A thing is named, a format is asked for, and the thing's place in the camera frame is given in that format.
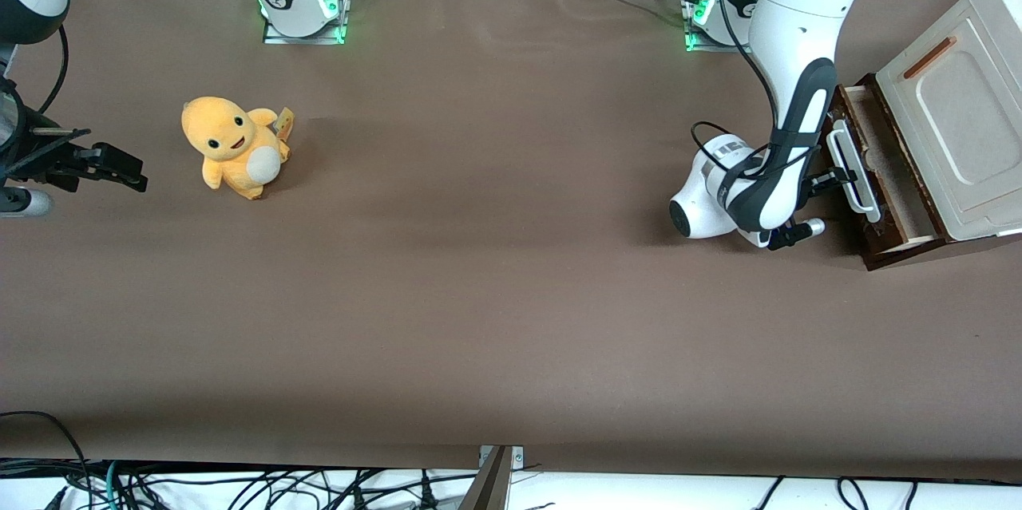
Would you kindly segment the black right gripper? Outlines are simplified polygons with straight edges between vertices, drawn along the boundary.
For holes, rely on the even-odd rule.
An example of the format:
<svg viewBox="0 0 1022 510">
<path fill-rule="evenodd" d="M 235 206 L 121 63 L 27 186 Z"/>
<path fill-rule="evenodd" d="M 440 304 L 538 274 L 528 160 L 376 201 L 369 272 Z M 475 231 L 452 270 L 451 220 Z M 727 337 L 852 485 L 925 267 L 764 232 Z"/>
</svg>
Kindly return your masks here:
<svg viewBox="0 0 1022 510">
<path fill-rule="evenodd" d="M 87 161 L 79 157 L 84 148 L 73 140 L 92 134 L 91 129 L 45 128 L 44 134 L 26 131 L 2 148 L 2 182 L 35 180 L 66 192 L 76 192 L 79 180 L 91 180 Z M 149 179 L 142 176 L 143 161 L 110 144 L 94 145 L 95 168 L 121 176 L 120 184 L 135 192 L 146 192 Z"/>
</svg>

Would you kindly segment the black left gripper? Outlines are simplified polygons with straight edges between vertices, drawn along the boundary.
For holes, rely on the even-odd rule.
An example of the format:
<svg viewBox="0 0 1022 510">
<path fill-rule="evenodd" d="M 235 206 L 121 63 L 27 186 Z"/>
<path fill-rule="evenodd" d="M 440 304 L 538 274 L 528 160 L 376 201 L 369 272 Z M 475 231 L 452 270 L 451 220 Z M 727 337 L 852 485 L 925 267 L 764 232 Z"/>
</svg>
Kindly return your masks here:
<svg viewBox="0 0 1022 510">
<path fill-rule="evenodd" d="M 829 168 L 825 174 L 815 174 L 802 181 L 802 204 L 826 191 L 840 191 L 846 185 L 854 186 L 858 182 L 858 174 L 846 168 Z"/>
</svg>

